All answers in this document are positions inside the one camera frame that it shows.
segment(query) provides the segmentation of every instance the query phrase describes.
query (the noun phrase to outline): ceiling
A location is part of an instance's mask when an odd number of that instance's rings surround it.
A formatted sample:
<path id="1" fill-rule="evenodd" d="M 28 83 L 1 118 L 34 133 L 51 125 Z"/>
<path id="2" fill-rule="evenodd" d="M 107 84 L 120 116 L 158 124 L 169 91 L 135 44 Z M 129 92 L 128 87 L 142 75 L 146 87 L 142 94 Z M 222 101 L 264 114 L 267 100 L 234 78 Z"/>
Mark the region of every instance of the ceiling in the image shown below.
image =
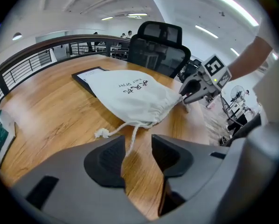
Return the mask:
<path id="1" fill-rule="evenodd" d="M 235 0 L 244 7 L 258 23 L 263 12 L 255 0 Z M 183 28 L 183 32 L 191 32 L 207 39 L 212 45 L 231 52 L 234 48 L 241 53 L 257 33 L 258 27 L 252 27 L 239 13 L 219 0 L 165 0 L 167 6 L 173 7 L 171 17 L 175 25 Z M 18 16 L 35 11 L 57 11 L 62 13 L 80 14 L 91 21 L 113 16 L 113 20 L 126 22 L 118 18 L 120 14 L 147 13 L 142 22 L 148 20 L 161 21 L 157 14 L 159 7 L 153 7 L 151 0 L 21 0 L 17 10 Z M 214 39 L 197 30 L 201 26 L 214 33 Z"/>

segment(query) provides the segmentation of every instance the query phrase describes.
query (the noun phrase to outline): chair backrest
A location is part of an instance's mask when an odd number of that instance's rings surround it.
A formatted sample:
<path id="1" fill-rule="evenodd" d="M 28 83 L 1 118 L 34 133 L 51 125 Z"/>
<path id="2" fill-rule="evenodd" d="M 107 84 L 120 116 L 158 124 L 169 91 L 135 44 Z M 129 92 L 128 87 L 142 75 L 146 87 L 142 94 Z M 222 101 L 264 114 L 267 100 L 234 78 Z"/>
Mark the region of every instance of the chair backrest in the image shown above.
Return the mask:
<path id="1" fill-rule="evenodd" d="M 146 21 L 131 38 L 127 61 L 174 78 L 190 56 L 190 50 L 182 46 L 181 27 Z"/>

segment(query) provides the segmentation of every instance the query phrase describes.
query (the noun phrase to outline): chair headrest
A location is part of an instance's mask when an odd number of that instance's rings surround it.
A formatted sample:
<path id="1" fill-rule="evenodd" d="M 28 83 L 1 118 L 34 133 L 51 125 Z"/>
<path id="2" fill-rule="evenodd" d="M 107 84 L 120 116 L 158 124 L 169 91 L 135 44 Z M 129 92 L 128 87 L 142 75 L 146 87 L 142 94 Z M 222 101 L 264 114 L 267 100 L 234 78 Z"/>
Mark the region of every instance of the chair headrest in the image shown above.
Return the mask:
<path id="1" fill-rule="evenodd" d="M 146 21 L 139 27 L 137 35 L 145 40 L 182 45 L 182 28 L 164 22 Z"/>

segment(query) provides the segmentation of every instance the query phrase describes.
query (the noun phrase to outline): wooden tabletop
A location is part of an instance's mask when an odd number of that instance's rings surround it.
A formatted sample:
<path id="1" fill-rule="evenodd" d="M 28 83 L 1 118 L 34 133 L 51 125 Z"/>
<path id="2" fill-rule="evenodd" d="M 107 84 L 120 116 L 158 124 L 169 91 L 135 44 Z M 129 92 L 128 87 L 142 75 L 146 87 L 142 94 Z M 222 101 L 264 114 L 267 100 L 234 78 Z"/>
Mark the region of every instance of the wooden tabletop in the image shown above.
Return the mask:
<path id="1" fill-rule="evenodd" d="M 181 87 L 180 82 L 153 70 L 101 55 L 65 61 L 32 76 L 11 91 L 0 105 L 16 122 L 16 138 L 1 167 L 8 186 L 54 153 L 94 141 L 96 130 L 113 131 L 123 123 L 71 77 L 96 66 L 139 70 L 176 92 Z M 187 113 L 178 104 L 159 124 L 149 130 L 140 128 L 133 152 L 123 161 L 126 194 L 149 219 L 158 217 L 163 184 L 162 172 L 152 156 L 151 134 L 209 144 L 200 105 L 194 102 L 189 107 Z M 127 126 L 119 132 L 126 138 L 126 150 L 133 129 Z"/>

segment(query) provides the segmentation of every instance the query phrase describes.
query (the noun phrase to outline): human arm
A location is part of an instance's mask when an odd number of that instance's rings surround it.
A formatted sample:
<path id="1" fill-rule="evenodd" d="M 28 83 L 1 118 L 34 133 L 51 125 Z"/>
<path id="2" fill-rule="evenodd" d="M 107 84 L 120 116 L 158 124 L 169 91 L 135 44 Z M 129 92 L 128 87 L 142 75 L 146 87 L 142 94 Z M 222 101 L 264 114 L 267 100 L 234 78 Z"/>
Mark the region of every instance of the human arm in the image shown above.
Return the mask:
<path id="1" fill-rule="evenodd" d="M 232 74 L 231 80 L 255 71 L 263 64 L 271 51 L 272 47 L 264 39 L 256 36 L 244 52 L 228 66 Z"/>

